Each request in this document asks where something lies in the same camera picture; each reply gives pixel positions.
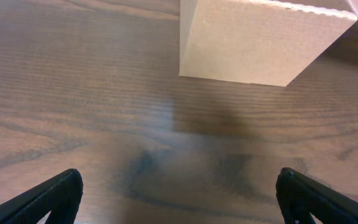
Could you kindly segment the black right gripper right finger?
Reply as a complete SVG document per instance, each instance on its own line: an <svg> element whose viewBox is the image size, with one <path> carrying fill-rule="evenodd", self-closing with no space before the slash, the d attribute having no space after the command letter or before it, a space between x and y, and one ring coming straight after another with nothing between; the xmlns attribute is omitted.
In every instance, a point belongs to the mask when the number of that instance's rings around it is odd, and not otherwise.
<svg viewBox="0 0 358 224"><path fill-rule="evenodd" d="M276 198L285 224L358 224L358 202L289 168L278 175Z"/></svg>

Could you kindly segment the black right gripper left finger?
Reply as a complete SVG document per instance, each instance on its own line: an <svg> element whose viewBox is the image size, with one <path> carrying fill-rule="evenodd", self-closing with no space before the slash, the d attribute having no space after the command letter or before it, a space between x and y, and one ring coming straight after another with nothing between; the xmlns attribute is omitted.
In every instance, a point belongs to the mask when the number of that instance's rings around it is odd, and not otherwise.
<svg viewBox="0 0 358 224"><path fill-rule="evenodd" d="M0 224L73 224L83 195L76 169L67 169L30 190L0 204Z"/></svg>

